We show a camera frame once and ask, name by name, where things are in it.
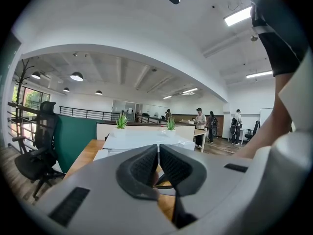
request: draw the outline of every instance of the aloe plant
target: aloe plant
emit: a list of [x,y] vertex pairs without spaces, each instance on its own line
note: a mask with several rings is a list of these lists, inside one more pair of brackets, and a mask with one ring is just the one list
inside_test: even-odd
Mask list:
[[128,119],[125,117],[124,114],[122,114],[121,116],[118,117],[118,120],[116,119],[115,121],[117,129],[125,129]]
[[167,120],[167,129],[169,131],[175,130],[175,119],[173,119],[172,117]]

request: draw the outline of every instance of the black mesh office chair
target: black mesh office chair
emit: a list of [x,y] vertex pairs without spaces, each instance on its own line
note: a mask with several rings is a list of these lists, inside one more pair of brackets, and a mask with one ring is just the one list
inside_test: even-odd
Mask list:
[[248,141],[250,141],[253,138],[253,136],[256,134],[258,127],[259,127],[259,121],[256,121],[253,131],[251,129],[248,129],[249,133],[245,134],[245,137],[248,139]]
[[37,150],[27,152],[23,142],[24,136],[12,139],[13,142],[18,141],[20,149],[23,150],[23,154],[15,159],[17,169],[32,182],[40,180],[33,193],[35,199],[38,199],[36,194],[44,183],[51,187],[52,184],[49,182],[49,179],[65,175],[52,168],[57,161],[57,154],[53,145],[53,134],[58,116],[53,113],[54,105],[54,102],[43,102],[40,106],[34,140]]

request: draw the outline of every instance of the black vent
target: black vent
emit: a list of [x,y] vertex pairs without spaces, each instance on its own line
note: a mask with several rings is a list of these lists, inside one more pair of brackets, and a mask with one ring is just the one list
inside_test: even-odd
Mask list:
[[51,219],[62,226],[67,226],[78,208],[87,197],[89,189],[76,187],[49,215]]

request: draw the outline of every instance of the wooden desk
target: wooden desk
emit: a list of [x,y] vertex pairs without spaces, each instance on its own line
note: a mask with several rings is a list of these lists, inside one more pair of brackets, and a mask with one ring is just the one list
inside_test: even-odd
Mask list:
[[96,156],[98,150],[101,150],[104,145],[104,140],[92,139],[81,154],[77,157],[75,162],[72,164],[64,179],[75,173],[84,165],[91,163]]
[[[81,154],[77,157],[73,165],[68,170],[67,174],[65,175],[64,179],[75,173],[77,170],[82,168],[84,165],[91,163],[96,156],[98,150],[101,150],[104,145],[104,140],[95,140],[92,139],[89,144],[85,147],[85,149],[81,152]],[[162,170],[160,165],[158,165],[156,171],[159,173]],[[162,186],[171,185],[169,182],[164,182],[161,184]],[[168,195],[160,195],[158,200],[158,206],[168,217],[169,220],[172,220],[173,212],[174,212],[174,205],[175,205],[175,197],[168,196]]]
[[205,145],[206,131],[195,129],[194,136],[198,136],[198,135],[203,135],[202,147],[201,147],[201,152],[203,152],[203,150],[204,150],[204,145]]

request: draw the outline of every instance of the white planter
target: white planter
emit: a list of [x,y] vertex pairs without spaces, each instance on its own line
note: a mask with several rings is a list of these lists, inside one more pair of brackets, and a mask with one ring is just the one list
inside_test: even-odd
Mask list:
[[113,134],[116,138],[123,138],[126,136],[126,129],[117,129],[115,128]]
[[169,138],[174,137],[175,134],[176,134],[176,130],[174,131],[166,130],[166,136],[168,136]]

